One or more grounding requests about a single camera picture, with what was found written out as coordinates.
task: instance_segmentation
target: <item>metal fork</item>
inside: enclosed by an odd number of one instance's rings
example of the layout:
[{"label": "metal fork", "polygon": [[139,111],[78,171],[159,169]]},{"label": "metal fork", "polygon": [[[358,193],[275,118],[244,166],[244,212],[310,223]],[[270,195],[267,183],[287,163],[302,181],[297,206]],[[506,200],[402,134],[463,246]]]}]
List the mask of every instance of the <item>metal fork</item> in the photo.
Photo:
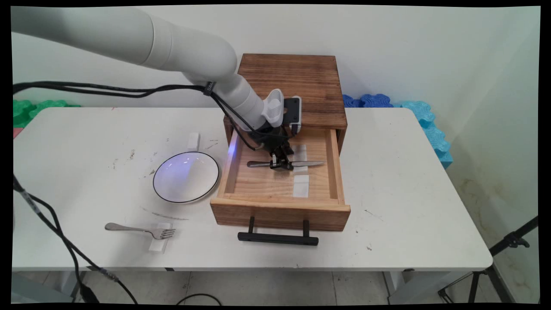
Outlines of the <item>metal fork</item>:
[{"label": "metal fork", "polygon": [[176,229],[163,229],[163,228],[157,228],[153,230],[149,229],[143,229],[143,228],[134,228],[134,227],[126,227],[123,225],[115,224],[115,223],[107,223],[105,225],[105,229],[108,231],[139,231],[139,232],[148,232],[153,235],[153,238],[155,239],[166,239],[172,237],[174,235],[174,231]]}]

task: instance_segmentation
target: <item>white plate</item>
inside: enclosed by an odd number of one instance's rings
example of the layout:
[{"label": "white plate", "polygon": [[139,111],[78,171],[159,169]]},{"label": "white plate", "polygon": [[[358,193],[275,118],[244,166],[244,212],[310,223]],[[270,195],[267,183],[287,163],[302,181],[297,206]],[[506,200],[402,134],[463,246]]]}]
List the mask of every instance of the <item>white plate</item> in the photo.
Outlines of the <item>white plate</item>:
[{"label": "white plate", "polygon": [[201,152],[174,155],[153,176],[153,189],[162,199],[181,204],[206,195],[218,181],[216,161]]}]

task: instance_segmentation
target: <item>black rim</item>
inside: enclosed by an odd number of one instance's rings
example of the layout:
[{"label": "black rim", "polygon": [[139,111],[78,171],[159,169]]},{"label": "black rim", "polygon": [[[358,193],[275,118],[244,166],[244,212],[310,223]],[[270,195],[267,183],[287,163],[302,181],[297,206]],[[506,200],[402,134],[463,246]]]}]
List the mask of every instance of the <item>black rim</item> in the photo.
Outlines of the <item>black rim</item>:
[{"label": "black rim", "polygon": [[[157,172],[159,171],[159,169],[167,162],[169,161],[172,157],[176,157],[178,155],[182,155],[182,154],[186,154],[186,153],[199,153],[199,154],[205,154],[206,156],[210,157],[213,161],[214,161],[214,164],[216,165],[216,170],[217,170],[217,174],[216,174],[216,181],[214,181],[214,184],[209,188],[209,190],[207,190],[203,195],[195,198],[195,199],[192,199],[192,200],[186,200],[186,201],[171,201],[171,200],[168,200],[168,199],[164,199],[161,195],[159,195],[159,193],[157,192],[157,189],[155,188],[155,176],[157,176]],[[191,202],[191,201],[195,201],[197,199],[200,199],[202,197],[204,197],[205,195],[207,195],[208,193],[210,193],[210,191],[216,186],[216,183],[218,183],[218,179],[220,178],[220,167],[218,167],[218,163],[214,160],[214,158],[212,158],[212,156],[210,156],[209,154],[206,154],[206,153],[203,153],[203,152],[183,152],[183,153],[180,153],[180,154],[176,154],[174,156],[170,157],[169,159],[165,160],[158,168],[157,170],[155,171],[155,174],[153,175],[153,190],[155,191],[155,194],[157,194],[157,196],[159,196],[161,199],[163,199],[164,201],[168,201],[168,202],[172,202],[173,204],[184,204],[186,202]]]}]

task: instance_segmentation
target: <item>blue foam block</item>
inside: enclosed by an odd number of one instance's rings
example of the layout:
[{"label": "blue foam block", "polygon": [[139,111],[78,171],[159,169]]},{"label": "blue foam block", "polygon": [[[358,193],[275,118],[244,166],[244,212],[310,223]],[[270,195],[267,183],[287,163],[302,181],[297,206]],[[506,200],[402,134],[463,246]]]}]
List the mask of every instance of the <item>blue foam block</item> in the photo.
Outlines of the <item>blue foam block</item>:
[{"label": "blue foam block", "polygon": [[393,108],[390,104],[390,98],[383,94],[370,95],[365,94],[361,96],[360,100],[364,103],[366,108]]},{"label": "blue foam block", "polygon": [[450,150],[450,144],[444,140],[446,135],[440,129],[436,128],[433,122],[431,122],[427,128],[423,128],[423,131],[429,139],[430,145],[432,145],[438,158],[441,158]]},{"label": "blue foam block", "polygon": [[451,157],[451,154],[449,152],[446,152],[442,157],[439,158],[440,163],[444,167],[444,169],[447,169],[453,163],[453,158]]},{"label": "blue foam block", "polygon": [[402,107],[413,111],[423,128],[427,128],[436,118],[430,111],[430,105],[423,101],[405,101],[402,102]]},{"label": "blue foam block", "polygon": [[353,99],[349,95],[343,95],[345,108],[363,108],[364,104],[361,100]]}]

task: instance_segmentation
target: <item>wooden drawer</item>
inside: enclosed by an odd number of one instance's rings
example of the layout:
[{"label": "wooden drawer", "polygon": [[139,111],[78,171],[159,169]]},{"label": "wooden drawer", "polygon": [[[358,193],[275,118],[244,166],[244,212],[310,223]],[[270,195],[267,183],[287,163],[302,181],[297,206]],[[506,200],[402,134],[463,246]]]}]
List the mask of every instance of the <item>wooden drawer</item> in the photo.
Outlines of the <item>wooden drawer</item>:
[{"label": "wooden drawer", "polygon": [[309,197],[293,197],[293,172],[247,167],[248,161],[267,162],[270,156],[250,150],[233,132],[218,196],[210,201],[219,225],[248,226],[254,216],[256,227],[302,229],[309,220],[311,230],[344,229],[350,206],[344,203],[335,129],[303,128],[289,143],[306,145],[309,161],[326,161],[308,167]]}]

